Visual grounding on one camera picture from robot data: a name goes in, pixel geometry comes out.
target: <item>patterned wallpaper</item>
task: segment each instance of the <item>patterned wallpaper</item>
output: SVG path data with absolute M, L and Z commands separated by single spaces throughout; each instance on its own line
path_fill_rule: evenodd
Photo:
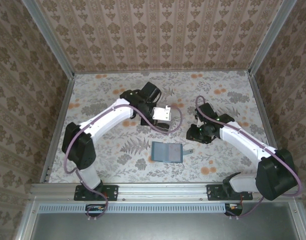
M 306 187 L 306 0 L 296 2 L 255 77 L 275 139 Z
M 0 240 L 39 182 L 67 78 L 20 0 L 0 0 Z
M 282 0 L 37 0 L 76 72 L 246 69 Z

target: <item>table surface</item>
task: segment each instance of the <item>table surface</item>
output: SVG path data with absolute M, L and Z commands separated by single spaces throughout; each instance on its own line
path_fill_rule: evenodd
M 123 91 L 141 89 L 148 81 L 162 91 L 157 106 L 176 104 L 183 112 L 183 124 L 177 132 L 167 136 L 148 126 L 140 126 L 137 116 L 107 132 L 95 146 L 95 168 L 104 182 L 221 182 L 235 172 L 255 171 L 248 158 L 221 139 L 207 145 L 186 140 L 187 130 L 196 123 L 195 99 L 203 95 L 219 115 L 229 114 L 246 131 L 267 143 L 246 71 L 81 74 L 75 76 L 50 183 L 78 182 L 75 173 L 67 175 L 63 169 L 61 146 L 66 125 L 92 118 L 111 105 Z M 171 129 L 178 123 L 179 113 L 172 109 Z M 185 155 L 181 164 L 153 162 L 150 157 L 152 141 L 181 143 L 184 150 L 193 149 L 193 154 Z M 68 168 L 73 167 L 69 161 Z

